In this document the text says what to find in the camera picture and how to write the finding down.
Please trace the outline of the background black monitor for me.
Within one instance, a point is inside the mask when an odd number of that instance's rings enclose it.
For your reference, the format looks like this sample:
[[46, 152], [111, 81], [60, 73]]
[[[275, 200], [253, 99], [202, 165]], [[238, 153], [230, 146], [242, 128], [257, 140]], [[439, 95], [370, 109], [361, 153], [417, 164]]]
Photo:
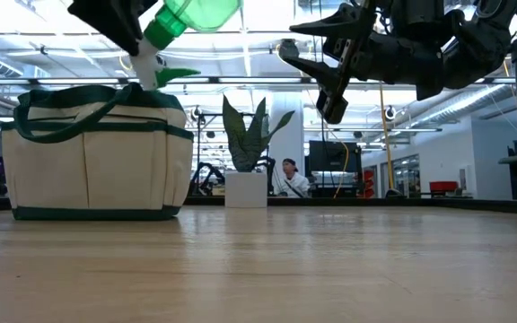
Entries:
[[310, 141], [310, 170], [360, 172], [363, 169], [361, 152], [356, 143]]

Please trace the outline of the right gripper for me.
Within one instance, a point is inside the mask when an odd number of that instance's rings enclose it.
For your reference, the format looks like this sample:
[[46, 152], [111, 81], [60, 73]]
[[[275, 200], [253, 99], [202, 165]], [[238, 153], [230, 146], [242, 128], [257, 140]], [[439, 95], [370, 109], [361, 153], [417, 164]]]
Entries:
[[330, 124], [338, 124], [348, 102], [343, 93], [351, 78], [404, 83], [425, 100], [443, 89], [441, 46], [450, 38], [444, 26], [443, 0], [363, 0], [341, 4], [332, 15], [291, 25], [292, 32], [322, 36], [336, 68], [300, 58], [292, 39], [283, 39], [279, 57], [315, 79], [321, 87], [317, 108]]

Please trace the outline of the green plastic spray bottle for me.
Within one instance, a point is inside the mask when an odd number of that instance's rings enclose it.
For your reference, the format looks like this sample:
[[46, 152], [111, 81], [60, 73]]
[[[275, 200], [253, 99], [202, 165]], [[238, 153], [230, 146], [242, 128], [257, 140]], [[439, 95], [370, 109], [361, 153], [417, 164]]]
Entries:
[[187, 29], [214, 32], [242, 7], [242, 0], [163, 0], [138, 41], [138, 53], [130, 56], [139, 82], [145, 90], [164, 87], [169, 81], [200, 74], [188, 68], [170, 68], [157, 60]]

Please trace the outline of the red storage bin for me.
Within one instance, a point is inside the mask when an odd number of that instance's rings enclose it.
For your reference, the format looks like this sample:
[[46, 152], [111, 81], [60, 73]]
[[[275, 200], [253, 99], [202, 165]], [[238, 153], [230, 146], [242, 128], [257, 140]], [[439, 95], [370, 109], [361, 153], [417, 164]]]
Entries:
[[430, 181], [429, 189], [433, 195], [445, 195], [446, 193], [455, 192], [459, 188], [456, 181]]

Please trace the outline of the person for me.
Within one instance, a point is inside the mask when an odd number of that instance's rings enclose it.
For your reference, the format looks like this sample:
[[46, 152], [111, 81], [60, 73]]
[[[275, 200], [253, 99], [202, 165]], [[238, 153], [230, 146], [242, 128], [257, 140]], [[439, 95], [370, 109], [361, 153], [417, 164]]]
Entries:
[[307, 198], [310, 182], [299, 173], [296, 162], [286, 158], [282, 161], [282, 168], [284, 176], [278, 195], [291, 198]]

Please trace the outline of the snake plant in white pot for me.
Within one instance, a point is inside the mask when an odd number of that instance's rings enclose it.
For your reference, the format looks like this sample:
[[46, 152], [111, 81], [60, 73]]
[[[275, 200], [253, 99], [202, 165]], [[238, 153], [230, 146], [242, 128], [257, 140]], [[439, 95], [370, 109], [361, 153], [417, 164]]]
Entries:
[[263, 132], [263, 120], [267, 116], [266, 100], [263, 99], [247, 127], [243, 115], [223, 96], [223, 127], [227, 135], [228, 149], [235, 172], [225, 176], [225, 206], [229, 208], [266, 208], [267, 174], [255, 171], [262, 153], [267, 149], [274, 134], [292, 119], [293, 111], [286, 112], [272, 130]]

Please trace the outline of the cream green gardening bag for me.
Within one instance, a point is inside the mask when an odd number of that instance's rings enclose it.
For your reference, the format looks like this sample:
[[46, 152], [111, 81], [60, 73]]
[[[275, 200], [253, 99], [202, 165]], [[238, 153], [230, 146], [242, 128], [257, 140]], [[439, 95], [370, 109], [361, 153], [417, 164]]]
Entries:
[[170, 94], [138, 83], [19, 96], [1, 126], [16, 220], [165, 221], [189, 189], [193, 134]]

